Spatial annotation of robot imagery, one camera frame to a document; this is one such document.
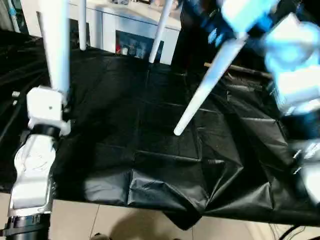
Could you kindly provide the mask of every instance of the beige floor tile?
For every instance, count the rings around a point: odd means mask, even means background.
[[[10,194],[0,193],[0,229],[3,229],[8,217],[8,206],[10,201]],[[5,240],[5,237],[0,236],[0,240]]]
[[[193,226],[193,240],[253,240],[246,222],[203,217]]]
[[[92,235],[106,234],[112,240],[192,240],[192,229],[183,231],[162,212],[100,205]]]
[[[88,240],[98,205],[55,200],[51,215],[51,240]]]

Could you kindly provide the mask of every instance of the black cable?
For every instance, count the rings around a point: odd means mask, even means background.
[[[292,237],[289,238],[289,240],[293,239],[295,236],[302,233],[304,230],[306,230],[306,226],[303,226],[303,229],[301,231],[298,231],[297,233],[293,234]]]
[[[308,239],[308,240],[319,240],[319,239],[320,239],[320,236],[316,236],[316,237],[310,238],[310,239]]]
[[[289,235],[289,233],[291,233],[292,231],[294,231],[295,229],[299,228],[299,225],[295,225],[290,227],[287,231],[284,232],[284,234],[282,234],[281,237],[279,237],[279,240],[284,240],[286,238],[286,236]]]

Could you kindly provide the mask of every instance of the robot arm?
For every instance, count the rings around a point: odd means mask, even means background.
[[[11,191],[8,221],[0,231],[0,236],[7,239],[48,239],[56,143],[71,130],[70,123],[63,119],[69,92],[68,1],[40,3],[51,88],[34,87],[26,96],[31,133],[14,158],[17,177]]]

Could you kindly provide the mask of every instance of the blurred robot arm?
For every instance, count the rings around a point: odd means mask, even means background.
[[[201,104],[245,44],[258,43],[272,73],[277,107],[289,148],[298,162],[294,173],[312,202],[320,204],[320,28],[295,0],[217,0],[208,13],[199,0],[184,7],[221,46],[211,67],[174,129],[181,135]]]

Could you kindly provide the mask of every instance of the black plastic sheet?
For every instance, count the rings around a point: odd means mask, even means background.
[[[25,94],[48,83],[42,40],[0,32],[0,191],[27,130]],[[70,56],[72,132],[54,166],[56,197],[162,210],[180,227],[201,216],[318,225],[259,79],[222,79],[181,136],[173,129],[202,78],[89,48]],[[21,91],[13,106],[12,91]]]

